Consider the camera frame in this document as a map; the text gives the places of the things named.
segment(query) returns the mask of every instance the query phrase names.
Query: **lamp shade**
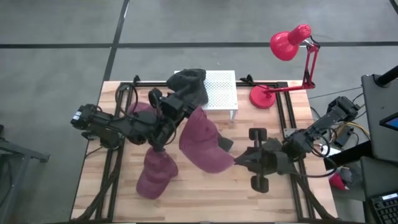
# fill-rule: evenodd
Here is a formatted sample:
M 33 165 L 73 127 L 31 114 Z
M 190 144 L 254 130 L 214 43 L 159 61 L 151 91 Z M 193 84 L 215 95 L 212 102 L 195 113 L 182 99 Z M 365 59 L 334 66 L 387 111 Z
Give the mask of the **lamp shade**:
M 270 47 L 274 55 L 284 61 L 292 60 L 296 56 L 301 42 L 311 36 L 311 27 L 300 24 L 294 30 L 283 31 L 271 37 Z

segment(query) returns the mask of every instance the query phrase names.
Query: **computer monitor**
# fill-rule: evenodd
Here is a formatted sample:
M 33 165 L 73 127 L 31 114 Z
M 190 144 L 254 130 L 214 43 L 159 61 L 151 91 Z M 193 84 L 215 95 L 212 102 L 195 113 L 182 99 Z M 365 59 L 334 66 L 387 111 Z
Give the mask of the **computer monitor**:
M 380 120 L 380 125 L 398 131 L 398 113 L 394 113 Z

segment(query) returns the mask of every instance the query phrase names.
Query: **maroon cap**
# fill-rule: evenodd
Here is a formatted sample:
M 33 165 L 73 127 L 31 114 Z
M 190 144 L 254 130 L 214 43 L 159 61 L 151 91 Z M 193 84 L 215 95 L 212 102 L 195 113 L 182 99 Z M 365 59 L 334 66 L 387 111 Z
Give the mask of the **maroon cap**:
M 165 152 L 155 152 L 149 148 L 144 159 L 144 169 L 139 176 L 136 190 L 148 199 L 157 199 L 166 189 L 171 178 L 178 174 L 173 159 Z
M 132 103 L 129 108 L 127 109 L 127 114 L 131 114 L 133 112 L 134 109 L 134 105 L 136 103 Z M 153 108 L 151 105 L 147 104 L 147 103 L 141 103 L 141 102 L 137 102 L 137 107 L 134 110 L 134 112 L 138 112 L 138 111 L 143 111 L 143 110 L 150 110 L 153 111 L 154 113 L 156 113 L 156 109 Z
M 234 165 L 234 157 L 218 146 L 218 131 L 201 107 L 190 115 L 180 137 L 180 149 L 199 169 L 216 174 Z

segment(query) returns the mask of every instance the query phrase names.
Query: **lamp base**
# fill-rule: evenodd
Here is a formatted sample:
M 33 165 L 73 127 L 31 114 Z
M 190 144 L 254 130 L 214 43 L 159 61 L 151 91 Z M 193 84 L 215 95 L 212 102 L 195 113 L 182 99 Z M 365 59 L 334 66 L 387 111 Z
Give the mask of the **lamp base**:
M 270 108 L 276 100 L 275 93 L 270 93 L 269 87 L 266 85 L 261 85 L 253 87 L 250 91 L 250 102 L 256 107 L 260 109 L 268 109 Z

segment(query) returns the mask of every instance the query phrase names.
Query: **wooden table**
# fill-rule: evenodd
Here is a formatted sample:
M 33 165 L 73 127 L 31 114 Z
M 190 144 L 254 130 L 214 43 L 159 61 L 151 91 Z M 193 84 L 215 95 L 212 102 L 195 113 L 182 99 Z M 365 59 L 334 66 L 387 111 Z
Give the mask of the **wooden table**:
M 288 81 L 289 86 L 301 81 Z M 104 82 L 99 106 L 107 113 L 114 113 L 114 91 L 119 82 Z M 137 88 L 139 101 L 148 102 L 149 87 Z M 168 89 L 159 88 L 164 94 Z M 227 111 L 210 111 L 208 118 L 220 133 L 234 141 L 231 154 L 236 157 L 252 146 L 249 128 L 267 128 L 268 136 L 282 139 L 276 104 L 269 110 L 260 110 L 250 103 L 251 88 L 238 87 L 239 110 L 234 123 L 229 122 Z M 298 128 L 313 123 L 306 91 L 290 93 Z M 285 118 L 289 123 L 287 108 Z M 136 146 L 126 141 L 119 179 L 114 222 L 288 222 L 296 221 L 292 189 L 288 175 L 268 175 L 269 192 L 260 194 L 251 189 L 253 173 L 245 167 L 233 166 L 220 174 L 207 174 L 195 167 L 179 150 L 179 136 L 186 120 L 178 127 L 175 141 L 166 146 L 167 152 L 178 165 L 178 176 L 172 179 L 165 192 L 157 200 L 140 197 L 136 183 L 143 168 L 148 144 Z M 88 152 L 99 142 L 91 142 Z M 100 189 L 106 150 L 100 150 L 85 160 L 73 207 L 72 218 L 78 217 L 94 199 Z M 308 174 L 324 174 L 323 160 L 312 154 L 305 159 Z M 336 208 L 327 178 L 309 179 L 310 188 L 320 203 L 336 217 Z M 307 213 L 303 193 L 300 198 L 304 214 Z M 106 214 L 107 202 L 104 205 Z

